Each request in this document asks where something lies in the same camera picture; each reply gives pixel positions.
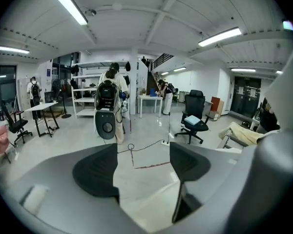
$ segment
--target armrest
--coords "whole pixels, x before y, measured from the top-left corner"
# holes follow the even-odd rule
[[[14,115],[14,122],[16,122],[16,115],[18,115],[21,119],[21,113],[24,113],[24,111],[16,111],[16,112],[13,112],[13,115]]]
[[[184,124],[185,123],[185,118],[187,118],[188,116],[188,113],[186,110],[182,111],[182,119],[181,119],[181,124]]]
[[[205,115],[206,116],[206,120],[205,120],[205,124],[208,122],[209,119],[211,119],[212,117],[210,117],[209,115]]]
[[[246,143],[244,143],[244,142],[238,140],[237,138],[235,138],[235,137],[233,137],[233,136],[231,136],[231,135],[229,136],[229,139],[233,140],[234,142],[240,144],[240,145],[243,146],[243,147],[247,147],[247,146],[248,146]]]

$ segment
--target hair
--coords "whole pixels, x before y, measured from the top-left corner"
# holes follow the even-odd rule
[[[158,84],[160,84],[161,86],[162,86],[162,84],[163,83],[165,83],[162,79],[160,79],[159,81],[158,81]]]
[[[113,62],[111,63],[109,70],[106,72],[105,76],[108,79],[114,79],[118,71],[119,71],[119,64],[117,62]]]

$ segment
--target poster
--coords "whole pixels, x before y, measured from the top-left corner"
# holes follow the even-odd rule
[[[238,94],[239,94],[239,95],[242,95],[242,94],[243,94],[243,87],[239,87]]]
[[[251,88],[251,97],[255,98],[256,97],[256,89]]]

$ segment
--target red line on floor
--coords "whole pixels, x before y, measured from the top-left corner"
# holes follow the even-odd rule
[[[130,151],[131,153],[131,162],[132,162],[132,166],[133,166],[133,155],[132,155],[132,151]]]
[[[157,167],[157,166],[162,166],[162,165],[166,165],[166,164],[169,164],[170,162],[165,162],[165,163],[162,163],[162,164],[157,164],[157,165],[151,165],[151,166],[142,166],[142,167],[137,167],[135,169],[144,169],[144,168],[152,168],[152,167]]]

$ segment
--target security camera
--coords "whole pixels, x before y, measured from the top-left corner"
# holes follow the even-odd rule
[[[97,12],[95,11],[95,10],[89,10],[90,12],[91,12],[91,14],[93,15],[93,16],[95,16],[96,14],[97,14]]]

